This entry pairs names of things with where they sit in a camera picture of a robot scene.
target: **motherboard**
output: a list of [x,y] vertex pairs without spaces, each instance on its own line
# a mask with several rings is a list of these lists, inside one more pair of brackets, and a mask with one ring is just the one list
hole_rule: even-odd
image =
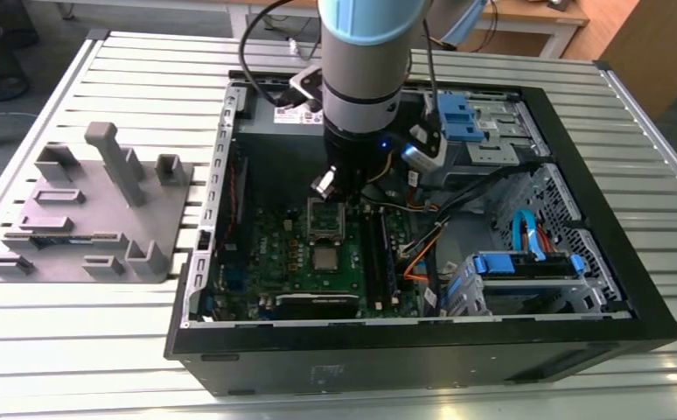
[[208,308],[216,318],[419,316],[419,293],[396,272],[409,239],[401,211],[309,199],[301,207],[259,208],[251,237],[247,266],[221,265]]

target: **open computer tower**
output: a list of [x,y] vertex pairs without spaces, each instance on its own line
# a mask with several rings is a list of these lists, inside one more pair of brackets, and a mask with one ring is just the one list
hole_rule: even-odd
[[[352,205],[311,193],[325,169],[320,114],[273,109],[231,78],[165,346],[215,395],[549,382],[677,340],[543,90],[443,84],[465,112],[448,115],[440,168],[395,162]],[[287,87],[283,76],[261,82]],[[428,103],[428,85],[409,83],[399,121]],[[523,162],[539,164],[452,213],[435,257],[405,273],[433,203]]]

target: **aluminum table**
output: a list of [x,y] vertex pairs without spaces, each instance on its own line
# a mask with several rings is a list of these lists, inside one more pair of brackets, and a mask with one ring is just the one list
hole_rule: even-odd
[[[0,178],[0,237],[40,174],[47,143],[96,157],[83,132],[112,121],[141,160],[193,162],[177,248],[195,244],[228,72],[237,41],[112,32],[88,39]],[[295,73],[287,44],[253,41],[253,70]],[[413,54],[413,78],[427,59]],[[677,319],[677,155],[610,71],[593,63],[436,53],[444,81],[545,89]],[[677,342],[553,384],[335,395],[215,398],[163,358],[176,279],[159,285],[0,284],[0,414],[103,418],[676,418]]]

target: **black cable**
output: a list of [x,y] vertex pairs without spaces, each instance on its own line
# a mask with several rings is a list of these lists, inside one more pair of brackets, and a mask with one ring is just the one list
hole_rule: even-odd
[[445,223],[449,221],[451,210],[455,207],[461,207],[465,203],[481,197],[487,193],[488,187],[492,183],[496,183],[516,173],[532,172],[539,169],[541,165],[541,162],[529,162],[527,164],[519,164],[517,166],[505,166],[504,168],[497,169],[489,175],[484,176],[477,181],[471,183],[456,193],[453,197],[445,201],[445,203],[443,203],[440,209],[437,210],[436,218],[429,223],[428,230],[420,236],[420,239],[411,242],[411,244],[405,247],[404,252],[408,252],[411,249],[416,248],[421,242],[425,242],[428,238],[432,237],[437,230],[441,229]]
[[435,112],[437,112],[437,75],[435,74],[435,60],[432,59],[432,39],[429,37],[429,25],[428,20],[424,19],[424,22],[421,23],[424,26],[424,36],[428,39],[428,64],[429,64],[429,79],[432,81],[432,99],[435,101],[435,108],[432,109]]
[[259,94],[275,107],[283,107],[287,105],[287,103],[281,103],[277,101],[277,99],[267,92],[267,89],[263,86],[260,86],[259,82],[256,81],[256,78],[253,77],[253,74],[249,72],[248,63],[245,63],[245,44],[248,42],[248,38],[251,33],[253,32],[253,29],[256,29],[256,25],[259,24],[260,20],[271,13],[272,10],[275,10],[279,6],[283,6],[289,2],[292,2],[292,0],[277,0],[275,3],[267,6],[264,10],[260,11],[253,20],[251,20],[248,28],[245,28],[245,33],[243,33],[243,38],[240,39],[240,47],[237,49],[237,59],[240,61],[240,66],[243,67],[243,73],[245,74],[245,78],[253,85],[253,88],[256,89]]
[[525,164],[519,164],[517,166],[505,166],[471,183],[463,190],[457,192],[453,197],[445,201],[445,203],[443,203],[443,206],[440,206],[440,211],[437,212],[437,221],[441,220],[444,216],[447,216],[449,210],[453,207],[460,207],[468,201],[480,197],[485,193],[485,187],[489,184],[496,183],[516,173],[532,172],[539,169],[541,165],[541,162],[528,162]]
[[311,54],[307,56],[305,61],[309,61],[309,60],[313,59],[313,57],[315,57],[315,51],[317,51],[317,46],[320,45],[321,37],[324,36],[324,34],[321,32],[320,19],[317,20],[317,30],[319,30],[317,39],[315,40],[313,49],[311,50]]
[[435,297],[429,296],[427,300],[427,293],[424,299],[424,316],[439,317],[440,316],[440,276],[437,274],[437,244],[433,243],[429,247],[427,254],[424,255],[424,263],[427,264],[428,273],[428,288],[435,293]]
[[487,29],[487,34],[484,35],[484,40],[481,41],[481,45],[476,48],[472,53],[479,53],[484,48],[489,46],[492,43],[493,36],[497,33],[497,28],[500,25],[500,9],[497,7],[497,2],[492,0],[492,9],[493,9],[493,18],[489,23],[489,29]]
[[411,75],[411,67],[413,66],[413,54],[409,49],[409,63],[407,64],[407,77]]

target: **wooden desk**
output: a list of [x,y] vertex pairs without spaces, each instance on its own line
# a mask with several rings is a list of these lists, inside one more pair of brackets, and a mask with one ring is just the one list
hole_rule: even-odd
[[[69,8],[61,0],[39,0],[57,2],[64,18],[71,18]],[[259,13],[273,3],[273,0],[73,0],[76,4],[107,4],[137,6],[160,9],[183,9],[193,11],[227,11],[231,15],[232,37],[239,39],[248,27],[248,15]],[[588,16],[576,4],[561,12],[547,7],[545,3],[527,0],[497,0],[500,19],[499,32],[525,32],[545,35],[547,42],[541,49],[543,58],[557,59],[568,46],[577,28],[589,21]],[[293,0],[277,8],[275,14],[317,18],[317,0]],[[484,15],[476,23],[476,29],[487,30],[493,19],[493,8],[488,5]]]
[[[585,26],[591,20],[576,3],[571,3],[565,11],[559,11],[553,10],[545,2],[499,0],[497,9],[500,11],[500,21],[508,22]],[[484,8],[484,18],[493,18],[493,7],[491,4]]]
[[[525,0],[499,0],[497,39],[481,53],[504,53],[511,55],[537,55],[544,59],[561,57],[575,32],[589,22],[588,15],[572,3],[565,11],[553,10],[544,2]],[[476,23],[475,33],[465,43],[459,45],[459,51],[473,51],[481,45],[485,31],[493,20],[493,7],[484,9],[481,19]],[[527,33],[528,36],[507,36],[507,32]]]

